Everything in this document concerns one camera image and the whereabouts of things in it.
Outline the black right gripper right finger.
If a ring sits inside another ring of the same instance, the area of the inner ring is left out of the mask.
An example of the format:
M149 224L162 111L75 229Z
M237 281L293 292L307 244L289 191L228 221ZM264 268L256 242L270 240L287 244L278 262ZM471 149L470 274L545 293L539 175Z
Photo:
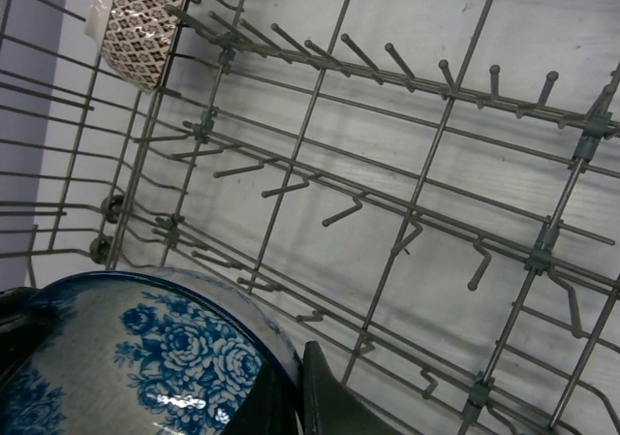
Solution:
M304 347L302 394L305 434L399 434L335 378L317 341Z

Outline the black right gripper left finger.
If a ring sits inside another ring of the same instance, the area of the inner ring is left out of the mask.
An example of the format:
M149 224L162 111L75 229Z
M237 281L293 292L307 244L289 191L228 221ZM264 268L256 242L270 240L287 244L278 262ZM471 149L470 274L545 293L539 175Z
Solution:
M1 386L47 339L58 324L48 306L36 306L39 290L18 287L1 292Z

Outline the blue floral bowl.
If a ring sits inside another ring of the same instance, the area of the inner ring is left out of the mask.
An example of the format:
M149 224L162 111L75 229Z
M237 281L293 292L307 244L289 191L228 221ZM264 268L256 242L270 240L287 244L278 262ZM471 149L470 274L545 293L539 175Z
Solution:
M58 324L1 386L5 434L296 434L301 361L274 316L186 269L75 274Z

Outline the brown patterned bowl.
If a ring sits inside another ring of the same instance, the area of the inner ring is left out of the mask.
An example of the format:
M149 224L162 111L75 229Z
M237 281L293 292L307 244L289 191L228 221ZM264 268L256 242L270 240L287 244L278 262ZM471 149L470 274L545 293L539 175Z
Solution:
M84 33L114 73L150 94L157 87L171 51L176 17L184 0L91 0Z

